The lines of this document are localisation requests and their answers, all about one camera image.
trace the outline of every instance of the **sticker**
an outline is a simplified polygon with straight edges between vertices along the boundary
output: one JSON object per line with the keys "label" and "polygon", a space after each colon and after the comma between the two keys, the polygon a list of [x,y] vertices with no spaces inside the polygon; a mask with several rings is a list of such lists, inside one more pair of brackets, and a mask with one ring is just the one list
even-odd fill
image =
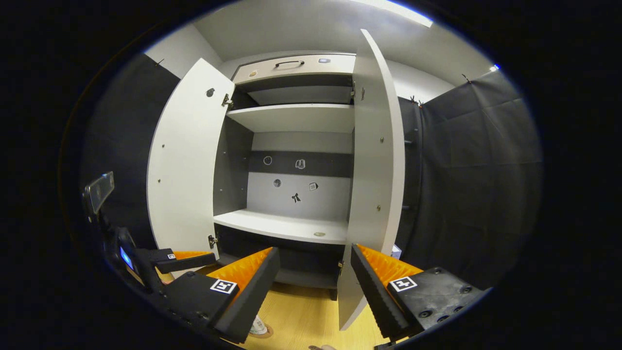
{"label": "sticker", "polygon": [[235,282],[217,280],[216,283],[210,287],[210,289],[224,294],[231,294],[236,285],[238,284]]}
{"label": "sticker", "polygon": [[398,280],[391,281],[390,284],[393,286],[393,288],[395,288],[397,292],[411,289],[417,286],[415,281],[411,280],[410,277],[404,277]]}

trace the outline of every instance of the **blue light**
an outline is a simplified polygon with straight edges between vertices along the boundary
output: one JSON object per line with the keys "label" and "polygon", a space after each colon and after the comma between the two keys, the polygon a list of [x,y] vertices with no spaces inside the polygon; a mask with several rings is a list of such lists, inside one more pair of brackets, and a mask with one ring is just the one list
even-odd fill
{"label": "blue light", "polygon": [[121,257],[123,258],[125,263],[127,263],[127,265],[132,269],[132,271],[134,271],[134,267],[132,266],[132,260],[130,260],[128,255],[125,254],[125,251],[123,250],[123,248],[121,248]]}

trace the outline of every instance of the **ceiling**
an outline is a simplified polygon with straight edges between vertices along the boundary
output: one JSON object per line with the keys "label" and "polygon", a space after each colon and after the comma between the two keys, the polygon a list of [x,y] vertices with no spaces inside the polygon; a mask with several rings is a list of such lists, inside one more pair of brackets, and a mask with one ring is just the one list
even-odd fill
{"label": "ceiling", "polygon": [[195,27],[223,61],[266,52],[356,52],[367,29],[385,59],[453,85],[477,78],[492,62],[452,31],[427,28],[392,12],[349,0],[242,0],[199,19]]}

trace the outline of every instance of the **ceiling light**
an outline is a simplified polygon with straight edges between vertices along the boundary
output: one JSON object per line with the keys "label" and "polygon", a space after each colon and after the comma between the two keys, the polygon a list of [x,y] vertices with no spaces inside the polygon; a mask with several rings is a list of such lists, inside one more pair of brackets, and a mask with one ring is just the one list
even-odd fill
{"label": "ceiling light", "polygon": [[428,28],[432,26],[432,23],[434,23],[429,18],[423,15],[420,15],[409,8],[400,6],[398,4],[394,4],[391,1],[386,1],[386,0],[350,0],[350,1],[360,2],[361,4],[366,4],[366,5],[377,7],[379,9],[391,11],[395,14],[404,16],[419,24],[423,24],[424,26]]}

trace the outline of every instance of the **metal hinge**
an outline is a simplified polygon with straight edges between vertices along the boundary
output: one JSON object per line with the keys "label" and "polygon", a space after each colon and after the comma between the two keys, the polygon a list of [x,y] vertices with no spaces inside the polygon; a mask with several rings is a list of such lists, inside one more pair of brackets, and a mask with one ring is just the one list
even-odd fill
{"label": "metal hinge", "polygon": [[223,99],[222,106],[225,106],[225,105],[228,105],[227,106],[227,110],[233,108],[233,101],[229,99],[229,94],[228,93],[225,94],[225,98]]}
{"label": "metal hinge", "polygon": [[343,270],[343,264],[344,264],[343,260],[337,263],[337,266],[339,266],[339,276],[341,276],[341,270]]}
{"label": "metal hinge", "polygon": [[212,235],[207,236],[207,240],[210,243],[210,249],[213,249],[214,248],[214,244],[218,243],[218,238],[214,238],[214,236],[212,236]]}

